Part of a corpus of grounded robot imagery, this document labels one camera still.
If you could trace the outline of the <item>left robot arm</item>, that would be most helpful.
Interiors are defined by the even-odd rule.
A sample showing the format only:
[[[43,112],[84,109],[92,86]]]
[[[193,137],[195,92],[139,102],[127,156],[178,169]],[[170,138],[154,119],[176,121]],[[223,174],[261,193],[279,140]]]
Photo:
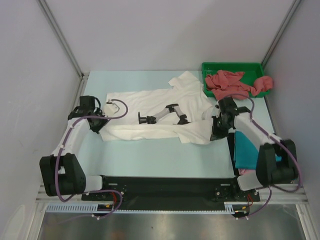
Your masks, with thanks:
[[[86,175],[78,161],[83,140],[89,132],[98,133],[108,123],[102,117],[100,101],[94,96],[81,96],[79,105],[68,115],[67,129],[57,148],[43,156],[39,167],[46,194],[49,197],[77,195],[93,191],[100,200],[110,196],[111,188],[101,175]]]

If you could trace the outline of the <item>white t-shirt with robot print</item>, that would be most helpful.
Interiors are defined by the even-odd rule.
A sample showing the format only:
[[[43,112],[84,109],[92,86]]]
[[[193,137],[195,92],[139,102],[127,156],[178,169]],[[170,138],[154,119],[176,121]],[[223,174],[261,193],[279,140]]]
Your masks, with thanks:
[[[214,106],[203,92],[203,83],[189,71],[168,83],[167,89],[108,93],[107,100],[121,101],[122,117],[100,130],[102,139],[179,138],[183,144],[209,144]]]

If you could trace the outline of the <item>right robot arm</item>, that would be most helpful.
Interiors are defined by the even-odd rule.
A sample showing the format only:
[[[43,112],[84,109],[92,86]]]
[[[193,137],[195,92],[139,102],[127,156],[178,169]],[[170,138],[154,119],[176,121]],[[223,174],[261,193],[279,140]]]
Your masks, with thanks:
[[[237,184],[230,188],[231,196],[242,201],[249,190],[262,189],[277,184],[298,180],[296,189],[301,186],[301,170],[297,161],[296,145],[268,132],[253,118],[252,108],[238,107],[231,96],[217,101],[217,114],[212,117],[211,141],[226,138],[230,129],[243,133],[258,151],[255,172],[238,176]]]

